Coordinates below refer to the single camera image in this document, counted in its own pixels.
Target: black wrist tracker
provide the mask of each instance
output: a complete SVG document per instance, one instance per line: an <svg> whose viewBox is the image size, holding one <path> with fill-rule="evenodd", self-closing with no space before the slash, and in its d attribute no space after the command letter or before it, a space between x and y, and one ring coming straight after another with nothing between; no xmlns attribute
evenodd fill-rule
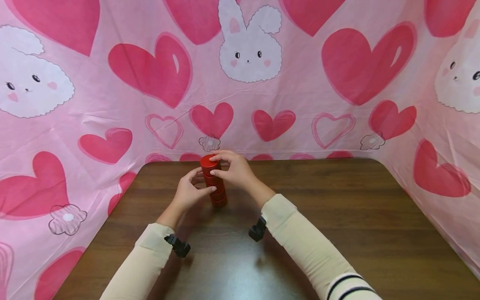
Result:
<svg viewBox="0 0 480 300"><path fill-rule="evenodd" d="M256 225L253 225L248 231L248 235L254 240L259 241L264 238L267 222L260 216Z"/></svg>
<svg viewBox="0 0 480 300"><path fill-rule="evenodd" d="M167 243L173 246L173 251L175 251L175 254L180 258L184 258L185 256L187 256L188 252L190 251L190 244L182 242L173 234L165 237L164 240L166 240Z"/></svg>

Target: pink cheek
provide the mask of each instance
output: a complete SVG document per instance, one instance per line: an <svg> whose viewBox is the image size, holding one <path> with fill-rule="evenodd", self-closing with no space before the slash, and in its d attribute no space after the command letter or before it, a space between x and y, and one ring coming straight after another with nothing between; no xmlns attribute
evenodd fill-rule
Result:
<svg viewBox="0 0 480 300"><path fill-rule="evenodd" d="M56 90L56 89L57 89L57 84L56 84L55 82L53 82L53 81L52 81L52 82L49 82L49 83L47 84L47 86L48 86L49 88L51 88L52 90Z"/></svg>
<svg viewBox="0 0 480 300"><path fill-rule="evenodd" d="M10 99L13 102L18 102L18 96L16 93L10 93L7 95L8 99Z"/></svg>

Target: flower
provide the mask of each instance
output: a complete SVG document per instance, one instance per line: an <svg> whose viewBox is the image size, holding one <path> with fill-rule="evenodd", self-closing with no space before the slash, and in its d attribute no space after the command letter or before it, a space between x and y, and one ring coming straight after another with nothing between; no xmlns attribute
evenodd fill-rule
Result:
<svg viewBox="0 0 480 300"><path fill-rule="evenodd" d="M198 143L204 148L206 152L220 149L220 140L214 137L213 135L207 135L206 137L201 137L198 140Z"/></svg>
<svg viewBox="0 0 480 300"><path fill-rule="evenodd" d="M367 150L367 149L380 149L380 146L383 146L385 144L385 140L383 137L380 135L374 133L370 135L365 135L362 140L360 141L361 150Z"/></svg>
<svg viewBox="0 0 480 300"><path fill-rule="evenodd" d="M57 235L62 233L74 235L80 228L80 223L87 219L87 212L73 204L55 205L50 210L50 215L53 219L48 223L48 227Z"/></svg>

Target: bunny ear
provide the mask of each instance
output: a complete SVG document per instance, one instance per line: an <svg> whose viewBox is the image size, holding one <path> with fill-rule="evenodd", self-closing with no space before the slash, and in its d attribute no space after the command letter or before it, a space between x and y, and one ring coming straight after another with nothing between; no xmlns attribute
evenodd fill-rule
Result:
<svg viewBox="0 0 480 300"><path fill-rule="evenodd" d="M474 38L475 34L477 34L479 25L480 25L480 20L479 19L473 20L472 23L470 23L470 25L468 26L467 30L465 31L464 36L466 38Z"/></svg>
<svg viewBox="0 0 480 300"><path fill-rule="evenodd" d="M282 25L282 14L280 11L269 5L262 6L253 15L248 23L248 29L261 29L266 33L277 33Z"/></svg>
<svg viewBox="0 0 480 300"><path fill-rule="evenodd" d="M218 17L223 36L246 30L240 6L235 0L220 0L218 2Z"/></svg>
<svg viewBox="0 0 480 300"><path fill-rule="evenodd" d="M25 54L44 52L40 39L33 33L10 25L0 26L0 48L15 49Z"/></svg>

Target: left hand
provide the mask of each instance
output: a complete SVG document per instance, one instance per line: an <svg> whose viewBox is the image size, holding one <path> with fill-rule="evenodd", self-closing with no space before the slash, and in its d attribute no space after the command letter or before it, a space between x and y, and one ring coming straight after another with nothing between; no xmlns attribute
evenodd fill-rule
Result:
<svg viewBox="0 0 480 300"><path fill-rule="evenodd" d="M196 187L195 185L200 182L204 182L202 168L198 167L188 172L187 175L180 179L177 193L173 198L172 204L185 212L201 198L216 190L216 187L207 187L203 189Z"/></svg>

